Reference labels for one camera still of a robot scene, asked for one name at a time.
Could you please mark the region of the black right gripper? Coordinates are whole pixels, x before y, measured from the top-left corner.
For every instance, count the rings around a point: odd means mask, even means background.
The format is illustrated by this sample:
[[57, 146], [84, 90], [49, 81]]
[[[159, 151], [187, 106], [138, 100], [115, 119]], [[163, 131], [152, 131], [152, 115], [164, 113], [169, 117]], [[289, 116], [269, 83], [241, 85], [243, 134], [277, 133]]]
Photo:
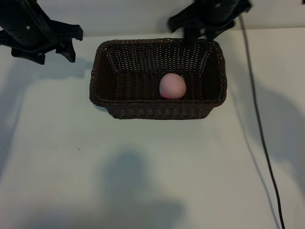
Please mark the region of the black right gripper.
[[234, 19], [248, 12], [252, 4], [248, 0], [195, 0], [178, 14], [168, 19], [171, 32], [183, 28], [185, 44], [191, 44], [202, 37], [205, 30], [208, 40], [214, 40], [223, 32], [235, 26]]

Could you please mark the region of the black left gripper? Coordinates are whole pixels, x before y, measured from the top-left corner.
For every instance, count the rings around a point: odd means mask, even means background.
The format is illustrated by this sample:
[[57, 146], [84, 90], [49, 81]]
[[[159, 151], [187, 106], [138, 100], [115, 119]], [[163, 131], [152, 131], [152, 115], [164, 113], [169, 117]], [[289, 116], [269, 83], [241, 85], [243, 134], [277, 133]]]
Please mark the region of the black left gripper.
[[2, 0], [0, 27], [0, 44], [13, 48], [13, 57], [41, 65], [45, 64], [45, 54], [30, 52], [43, 51], [58, 45], [56, 53], [75, 62], [72, 39], [83, 39], [80, 25], [51, 20], [35, 0]]

